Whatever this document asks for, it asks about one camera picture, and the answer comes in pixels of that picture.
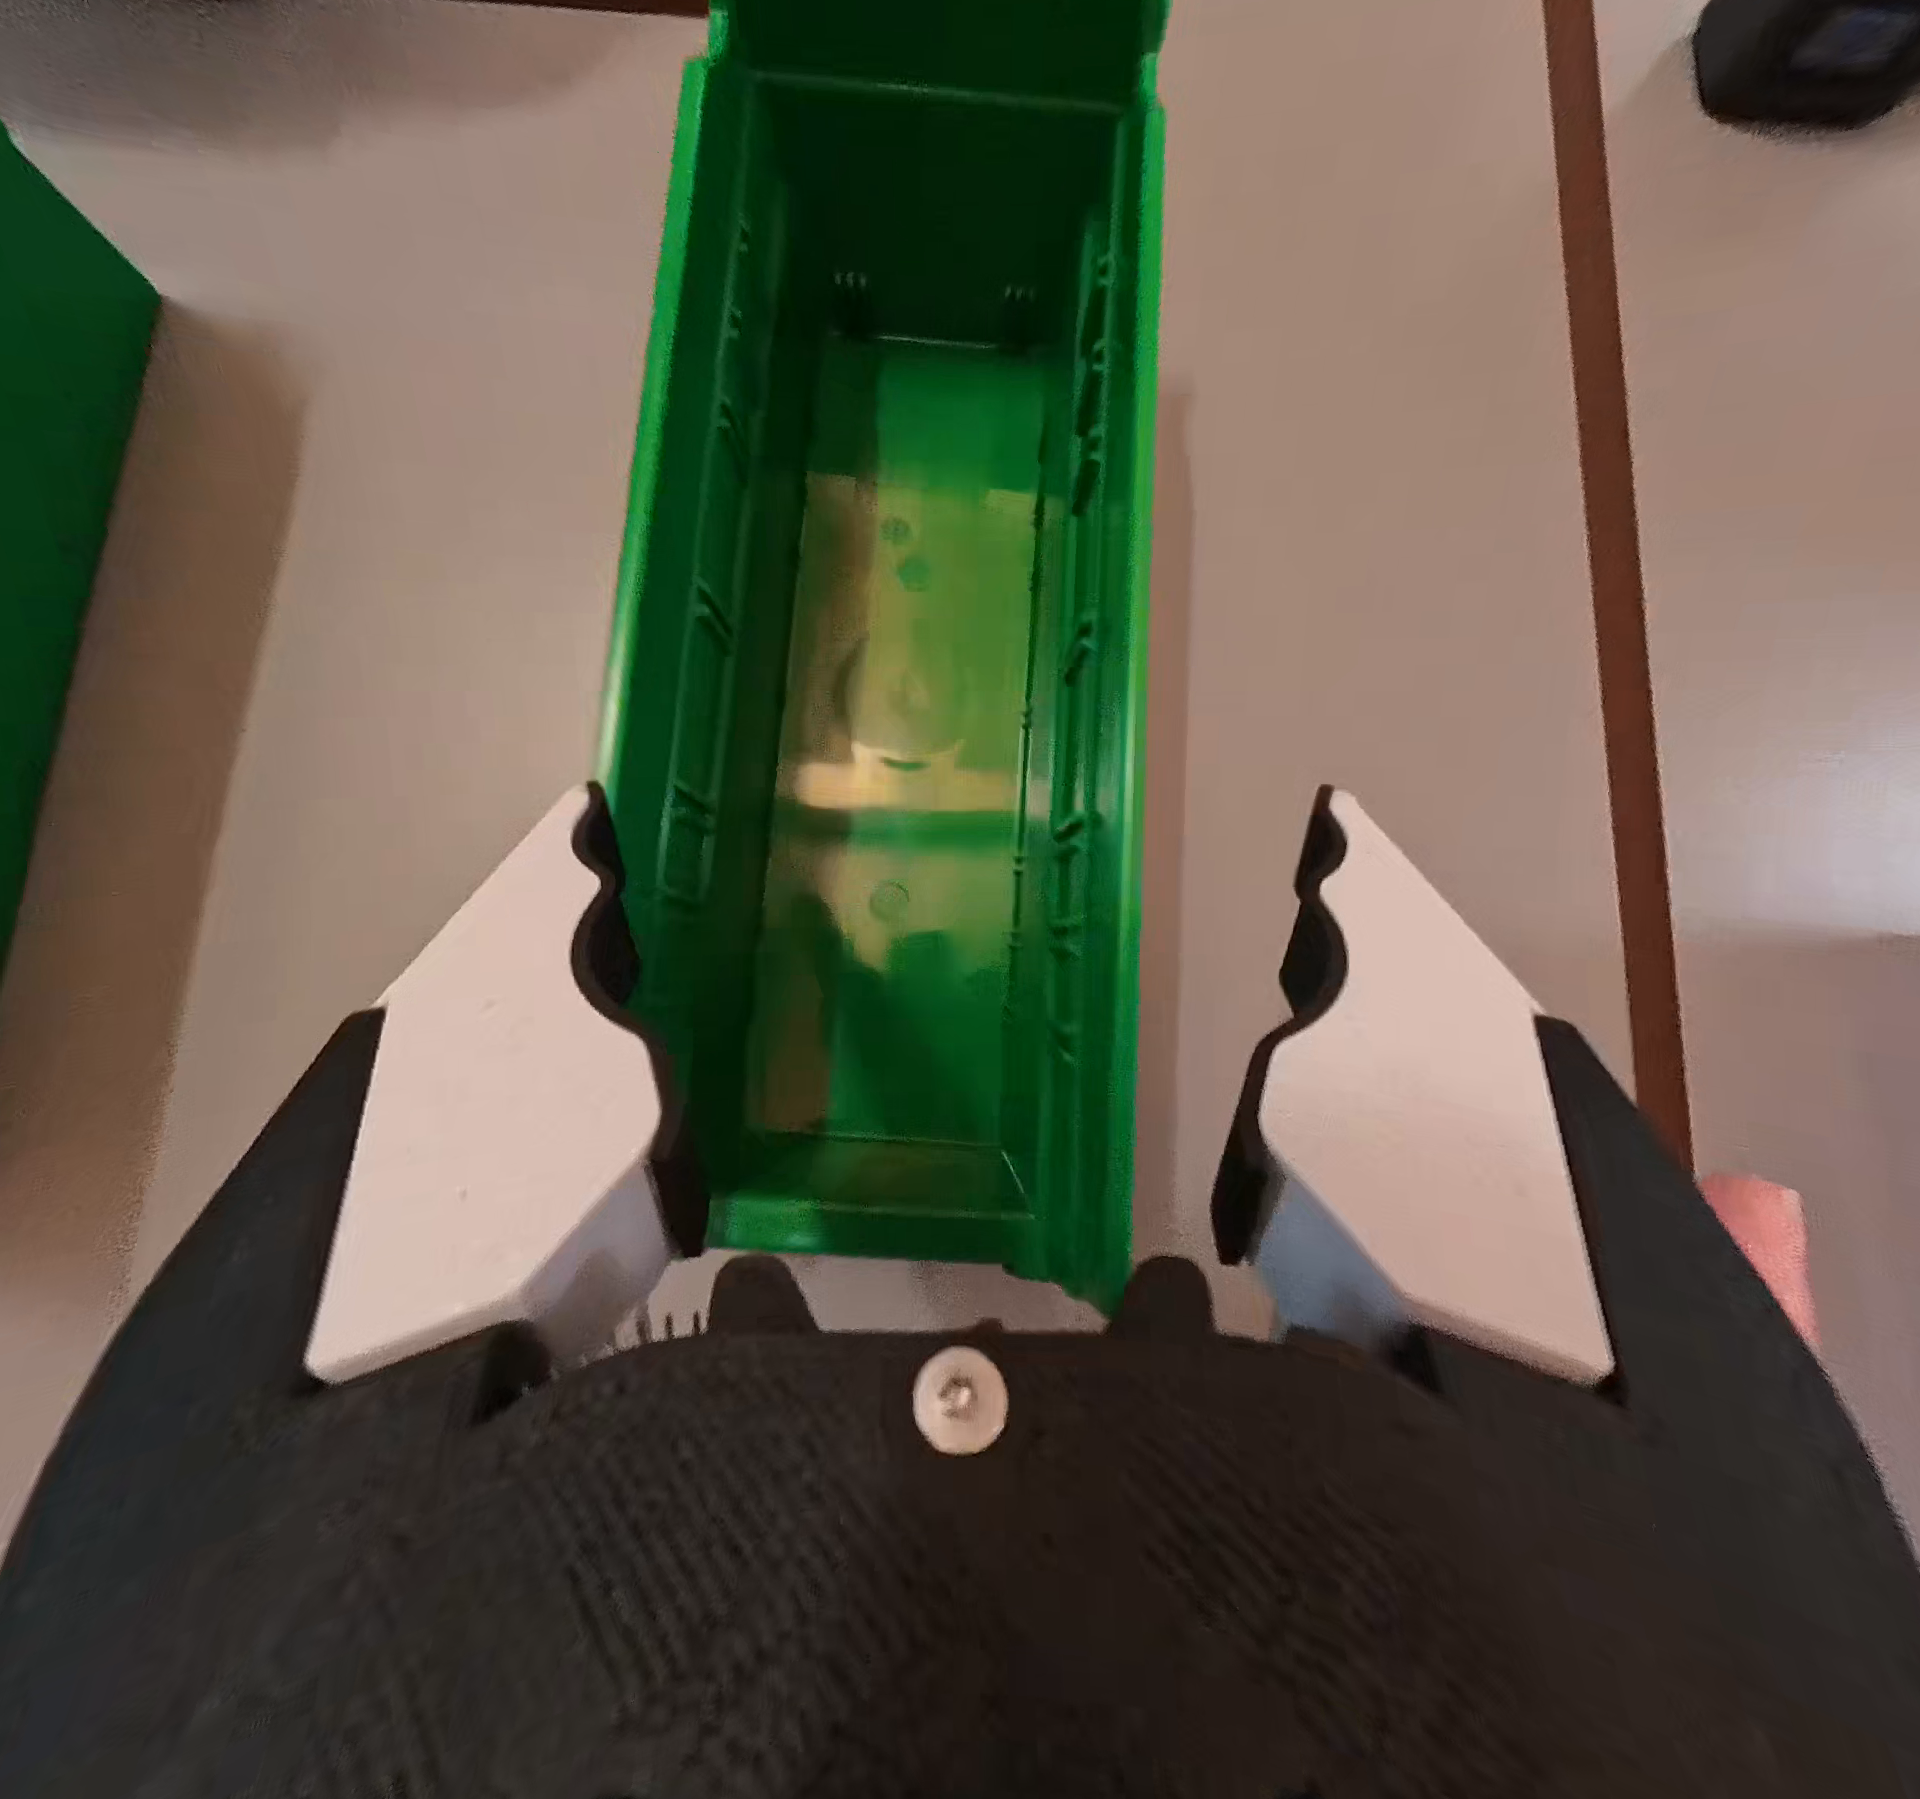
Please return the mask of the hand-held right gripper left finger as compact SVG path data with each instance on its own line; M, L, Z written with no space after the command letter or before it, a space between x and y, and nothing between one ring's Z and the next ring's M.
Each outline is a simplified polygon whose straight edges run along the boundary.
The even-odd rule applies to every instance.
M631 999L605 791L563 791L377 999L306 1369L344 1384L491 1328L613 1342L707 1248L688 1111Z

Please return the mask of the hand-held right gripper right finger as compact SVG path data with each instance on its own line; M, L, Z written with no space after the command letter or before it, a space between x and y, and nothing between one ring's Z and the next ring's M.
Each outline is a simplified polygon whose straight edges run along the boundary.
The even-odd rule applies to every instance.
M1208 1195L1275 1335L1416 1332L1577 1387L1616 1369L1541 1009L1357 799L1312 801L1279 962Z

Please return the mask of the green plastic bin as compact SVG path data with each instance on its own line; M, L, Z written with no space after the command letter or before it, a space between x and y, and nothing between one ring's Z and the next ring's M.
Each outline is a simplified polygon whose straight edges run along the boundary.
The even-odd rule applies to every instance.
M1171 0L707 0L592 778L719 1248L1131 1270Z
M160 316L152 282L2 133L2 947Z

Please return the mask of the black charger box with display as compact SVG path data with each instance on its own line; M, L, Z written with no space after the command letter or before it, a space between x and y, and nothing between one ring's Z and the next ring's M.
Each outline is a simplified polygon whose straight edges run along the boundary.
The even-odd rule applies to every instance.
M1691 66L1717 123L1862 130L1915 93L1918 0L1707 0Z

